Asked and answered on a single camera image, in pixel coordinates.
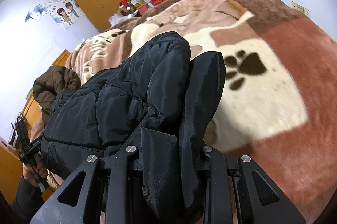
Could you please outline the person's left hand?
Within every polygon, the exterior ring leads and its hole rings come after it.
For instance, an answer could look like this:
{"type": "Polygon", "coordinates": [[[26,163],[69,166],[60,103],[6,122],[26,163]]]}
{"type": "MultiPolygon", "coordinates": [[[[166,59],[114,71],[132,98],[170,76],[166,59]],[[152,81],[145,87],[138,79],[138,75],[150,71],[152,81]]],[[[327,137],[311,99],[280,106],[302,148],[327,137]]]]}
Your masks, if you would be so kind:
{"type": "Polygon", "coordinates": [[[46,178],[48,176],[48,170],[44,166],[42,161],[42,156],[38,156],[38,161],[36,166],[31,166],[30,164],[22,164],[22,175],[23,178],[30,183],[32,186],[38,188],[39,185],[35,179],[36,175],[39,175],[42,178],[46,178]]]}

